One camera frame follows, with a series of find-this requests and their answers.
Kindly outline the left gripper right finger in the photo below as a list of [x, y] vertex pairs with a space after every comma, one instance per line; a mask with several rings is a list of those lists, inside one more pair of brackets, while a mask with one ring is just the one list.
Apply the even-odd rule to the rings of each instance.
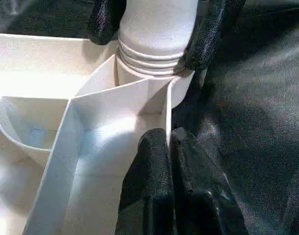
[[223, 172], [182, 127], [170, 137], [176, 226], [181, 235], [247, 235]]

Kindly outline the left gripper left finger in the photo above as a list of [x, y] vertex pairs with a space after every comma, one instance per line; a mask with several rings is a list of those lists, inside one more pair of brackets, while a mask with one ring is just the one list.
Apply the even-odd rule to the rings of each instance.
[[174, 235], [171, 157], [162, 128], [145, 132], [123, 183], [118, 235]]

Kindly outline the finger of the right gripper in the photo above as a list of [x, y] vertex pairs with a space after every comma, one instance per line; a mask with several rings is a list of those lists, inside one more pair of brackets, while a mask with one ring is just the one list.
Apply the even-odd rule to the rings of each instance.
[[174, 73], [184, 70], [206, 69], [212, 62], [223, 36], [238, 20], [244, 7], [244, 0], [209, 0], [204, 15], [199, 16], [197, 0], [177, 0], [176, 9], [185, 16], [195, 16], [191, 20], [193, 28], [189, 42], [173, 68]]
[[96, 0], [88, 21], [89, 39], [97, 45], [109, 43], [118, 31], [126, 0]]

